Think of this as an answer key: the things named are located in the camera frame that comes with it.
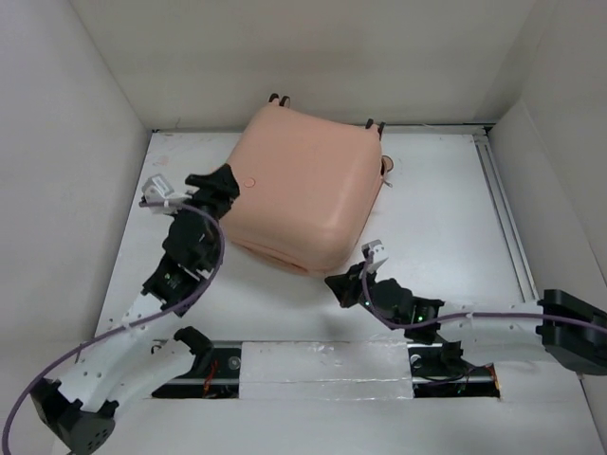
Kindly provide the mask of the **pink hard-shell suitcase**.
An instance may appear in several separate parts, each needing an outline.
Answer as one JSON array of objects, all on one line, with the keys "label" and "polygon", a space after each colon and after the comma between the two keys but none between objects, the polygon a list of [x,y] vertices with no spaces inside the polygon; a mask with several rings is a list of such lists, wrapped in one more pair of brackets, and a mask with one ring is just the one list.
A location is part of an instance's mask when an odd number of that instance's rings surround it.
[{"label": "pink hard-shell suitcase", "polygon": [[222,219],[227,238],[295,273],[341,267],[394,167],[382,152],[385,127],[313,117],[271,94],[227,160],[240,188]]}]

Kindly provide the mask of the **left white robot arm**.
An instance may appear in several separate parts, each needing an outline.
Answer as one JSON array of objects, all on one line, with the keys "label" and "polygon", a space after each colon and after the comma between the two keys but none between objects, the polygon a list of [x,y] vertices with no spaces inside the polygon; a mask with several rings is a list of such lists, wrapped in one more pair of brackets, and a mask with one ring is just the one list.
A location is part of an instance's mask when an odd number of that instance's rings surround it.
[{"label": "left white robot arm", "polygon": [[211,366],[212,342],[183,318],[223,263],[219,221],[240,190],[228,164],[185,182],[192,191],[178,193],[163,175],[148,178],[140,206],[172,219],[156,270],[123,316],[75,351],[79,361],[70,370],[30,388],[39,418],[72,454],[97,451],[132,400]]}]

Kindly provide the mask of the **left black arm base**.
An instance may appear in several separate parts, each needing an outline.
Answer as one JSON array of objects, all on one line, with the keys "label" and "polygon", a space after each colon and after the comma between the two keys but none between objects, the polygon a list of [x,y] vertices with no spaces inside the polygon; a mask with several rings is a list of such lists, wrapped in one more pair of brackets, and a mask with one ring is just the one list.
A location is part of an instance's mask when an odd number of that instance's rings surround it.
[{"label": "left black arm base", "polygon": [[152,393],[155,399],[237,399],[242,366],[241,341],[213,342],[192,326],[178,330],[174,340],[188,346],[193,364],[184,374]]}]

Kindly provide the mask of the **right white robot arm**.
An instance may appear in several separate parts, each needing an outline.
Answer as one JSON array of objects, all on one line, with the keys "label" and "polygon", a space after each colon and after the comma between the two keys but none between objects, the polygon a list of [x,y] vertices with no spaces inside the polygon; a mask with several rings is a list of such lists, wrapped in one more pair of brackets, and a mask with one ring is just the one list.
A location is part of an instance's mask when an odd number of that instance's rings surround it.
[{"label": "right white robot arm", "polygon": [[394,278],[378,281],[366,263],[324,282],[341,307],[359,305],[414,343],[444,344],[438,361],[449,373],[470,364],[551,360],[574,373],[606,374],[605,312],[560,289],[490,311],[479,303],[418,297]]}]

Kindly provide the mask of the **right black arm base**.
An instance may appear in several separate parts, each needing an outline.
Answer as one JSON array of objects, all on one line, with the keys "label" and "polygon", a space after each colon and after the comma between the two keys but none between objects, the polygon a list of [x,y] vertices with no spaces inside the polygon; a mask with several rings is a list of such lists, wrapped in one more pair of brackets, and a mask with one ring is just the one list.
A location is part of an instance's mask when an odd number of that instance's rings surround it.
[{"label": "right black arm base", "polygon": [[494,366],[463,359],[460,343],[408,345],[413,395],[422,398],[499,398]]}]

